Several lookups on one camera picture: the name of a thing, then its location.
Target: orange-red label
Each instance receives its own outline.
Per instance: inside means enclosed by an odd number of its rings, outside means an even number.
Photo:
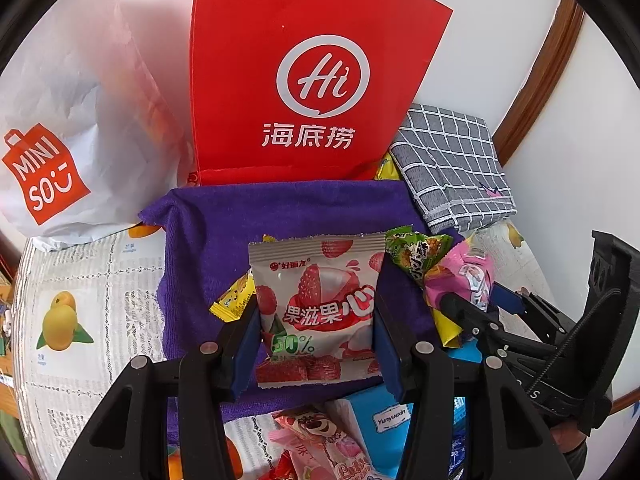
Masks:
[[[36,224],[44,224],[91,193],[68,147],[42,124],[25,135],[11,130],[4,142],[9,151],[2,161],[20,184],[24,203]]]

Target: metal screw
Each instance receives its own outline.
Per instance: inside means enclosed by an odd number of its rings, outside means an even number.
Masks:
[[[502,360],[495,355],[490,355],[487,359],[484,360],[484,362],[489,368],[492,368],[493,370],[502,368]]]
[[[420,354],[430,354],[433,352],[433,345],[428,341],[420,341],[415,344],[415,350]]]
[[[145,356],[136,355],[130,362],[131,368],[134,368],[135,370],[140,370],[140,368],[144,368],[146,366],[146,363],[148,361],[149,359],[147,359]]]
[[[200,345],[200,352],[205,355],[215,354],[218,351],[218,343],[207,341]]]

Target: folded plaid fabric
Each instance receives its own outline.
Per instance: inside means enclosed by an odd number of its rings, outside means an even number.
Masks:
[[[413,104],[389,152],[434,234],[479,228],[516,213],[482,119]]]

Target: purple towel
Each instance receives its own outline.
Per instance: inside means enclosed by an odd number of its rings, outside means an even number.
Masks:
[[[382,232],[413,224],[428,233],[403,182],[314,181],[175,189],[147,207],[140,218],[166,230],[164,276],[158,303],[164,313],[162,345],[168,359],[214,340],[222,321],[209,312],[249,268],[248,244],[263,234],[278,239],[317,234]],[[437,341],[431,314],[418,287],[394,266],[383,266],[378,290],[393,295],[399,320],[420,338]],[[261,362],[265,353],[260,352]],[[225,421],[322,401],[379,382],[376,378],[328,386],[261,390],[252,378],[238,402],[223,406]],[[169,441],[177,441],[175,417]]]

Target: miniso bag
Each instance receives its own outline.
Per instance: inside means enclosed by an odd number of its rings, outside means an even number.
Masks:
[[[137,224],[191,149],[119,0],[58,0],[0,75],[0,210],[42,250]]]

